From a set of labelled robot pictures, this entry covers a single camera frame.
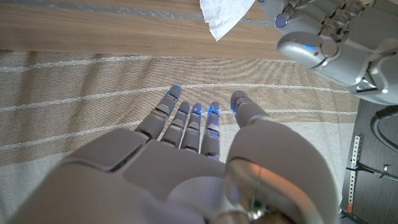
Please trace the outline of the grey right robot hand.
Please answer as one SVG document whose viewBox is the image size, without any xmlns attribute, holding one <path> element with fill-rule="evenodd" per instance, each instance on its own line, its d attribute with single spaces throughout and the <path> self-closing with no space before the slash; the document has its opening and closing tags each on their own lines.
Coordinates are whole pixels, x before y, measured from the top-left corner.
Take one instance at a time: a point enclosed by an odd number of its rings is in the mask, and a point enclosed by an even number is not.
<svg viewBox="0 0 398 224">
<path fill-rule="evenodd" d="M 333 173 L 305 138 L 243 91 L 239 131 L 220 161 L 221 109 L 179 102 L 172 86 L 138 127 L 61 160 L 11 223 L 336 223 Z"/>
</svg>

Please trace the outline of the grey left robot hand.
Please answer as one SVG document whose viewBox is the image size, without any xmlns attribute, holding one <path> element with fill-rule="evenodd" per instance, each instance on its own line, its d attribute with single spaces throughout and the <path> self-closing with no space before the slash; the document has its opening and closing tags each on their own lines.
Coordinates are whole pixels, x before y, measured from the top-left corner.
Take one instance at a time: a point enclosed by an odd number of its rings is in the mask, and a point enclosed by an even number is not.
<svg viewBox="0 0 398 224">
<path fill-rule="evenodd" d="M 397 3 L 263 0 L 277 50 L 366 101 L 397 104 Z"/>
</svg>

